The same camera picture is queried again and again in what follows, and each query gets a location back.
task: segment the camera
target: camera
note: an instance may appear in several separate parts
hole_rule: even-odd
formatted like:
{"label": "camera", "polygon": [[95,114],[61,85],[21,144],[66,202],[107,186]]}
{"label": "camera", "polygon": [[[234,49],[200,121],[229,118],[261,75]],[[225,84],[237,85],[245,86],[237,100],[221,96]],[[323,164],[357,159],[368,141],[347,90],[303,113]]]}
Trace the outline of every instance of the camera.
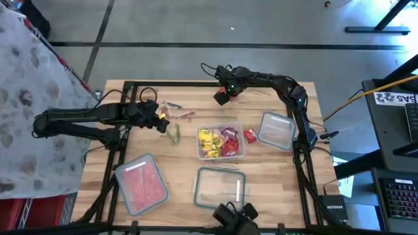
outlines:
{"label": "camera", "polygon": [[251,203],[247,203],[240,211],[237,211],[234,205],[231,211],[226,205],[220,204],[213,213],[213,217],[222,224],[222,228],[216,235],[259,235],[259,229],[253,222],[259,215]]}

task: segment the plastic container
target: plastic container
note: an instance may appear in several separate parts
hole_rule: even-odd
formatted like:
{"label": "plastic container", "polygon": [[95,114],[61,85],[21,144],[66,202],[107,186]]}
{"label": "plastic container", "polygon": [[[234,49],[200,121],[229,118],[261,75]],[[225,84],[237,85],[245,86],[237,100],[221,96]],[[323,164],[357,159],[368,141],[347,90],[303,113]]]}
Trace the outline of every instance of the plastic container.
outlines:
{"label": "plastic container", "polygon": [[220,203],[232,202],[236,208],[244,205],[246,176],[242,172],[202,167],[197,173],[196,206],[217,208]]}
{"label": "plastic container", "polygon": [[[219,143],[214,142],[216,138],[222,144],[215,145],[215,143]],[[233,147],[234,141],[238,144],[237,149]],[[244,134],[240,123],[220,123],[219,125],[202,126],[197,129],[197,155],[199,159],[215,161],[237,159],[245,156],[245,154]]]}
{"label": "plastic container", "polygon": [[115,174],[127,211],[132,216],[150,210],[169,197],[160,171],[149,153],[117,167]]}
{"label": "plastic container", "polygon": [[284,150],[292,148],[296,124],[293,119],[273,112],[265,112],[261,120],[257,139]]}

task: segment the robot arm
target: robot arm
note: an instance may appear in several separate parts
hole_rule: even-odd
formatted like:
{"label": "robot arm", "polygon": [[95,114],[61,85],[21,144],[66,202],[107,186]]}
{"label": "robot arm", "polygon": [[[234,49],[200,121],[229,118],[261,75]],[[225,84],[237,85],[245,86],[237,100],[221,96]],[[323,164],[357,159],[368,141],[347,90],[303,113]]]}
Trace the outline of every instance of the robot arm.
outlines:
{"label": "robot arm", "polygon": [[156,127],[165,133],[170,123],[159,119],[155,111],[158,104],[154,101],[102,104],[92,109],[49,109],[35,117],[33,133],[35,138],[47,138],[58,134],[67,134],[99,140],[106,149],[118,150],[121,146],[123,131],[115,128],[98,129],[74,123],[100,122],[105,125],[125,125],[128,127]]}
{"label": "robot arm", "polygon": [[290,107],[299,134],[297,144],[301,149],[311,151],[317,142],[316,132],[309,126],[309,119],[306,114],[306,103],[308,96],[305,89],[292,78],[284,75],[272,75],[260,72],[253,72],[245,67],[236,67],[231,70],[218,66],[215,78],[223,89],[218,91],[214,98],[224,105],[231,97],[243,92],[248,86],[271,87],[276,91],[281,101]]}

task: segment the gray floor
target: gray floor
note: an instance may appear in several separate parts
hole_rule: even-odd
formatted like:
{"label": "gray floor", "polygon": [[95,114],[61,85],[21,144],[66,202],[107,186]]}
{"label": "gray floor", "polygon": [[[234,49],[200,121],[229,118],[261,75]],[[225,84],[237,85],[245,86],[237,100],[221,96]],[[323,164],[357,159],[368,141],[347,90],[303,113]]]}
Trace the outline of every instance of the gray floor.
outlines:
{"label": "gray floor", "polygon": [[[52,25],[52,42],[95,42],[109,0],[33,0]],[[332,7],[346,0],[333,0]],[[199,67],[232,64],[315,82],[323,115],[361,88],[383,78],[418,52],[418,9],[406,7],[391,25],[407,25],[408,36],[347,34],[345,26],[376,25],[390,0],[353,0],[325,8],[324,0],[115,0],[103,42],[220,42],[272,44],[400,45],[405,50],[296,50],[227,48],[99,48],[88,84],[108,79],[211,79]],[[83,77],[92,47],[57,47]],[[341,133],[331,150],[342,158],[377,148],[364,99],[326,122]],[[370,174],[358,177],[362,195]],[[347,202],[354,227],[378,229],[373,195]]]}

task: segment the red candy package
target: red candy package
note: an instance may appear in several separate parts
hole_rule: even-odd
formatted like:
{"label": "red candy package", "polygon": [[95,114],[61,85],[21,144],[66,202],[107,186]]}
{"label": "red candy package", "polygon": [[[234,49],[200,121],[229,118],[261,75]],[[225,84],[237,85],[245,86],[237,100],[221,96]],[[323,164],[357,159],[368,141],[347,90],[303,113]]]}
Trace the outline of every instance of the red candy package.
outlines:
{"label": "red candy package", "polygon": [[255,134],[255,131],[253,129],[245,130],[244,136],[246,137],[249,144],[252,144],[255,141],[257,141],[257,134]]}

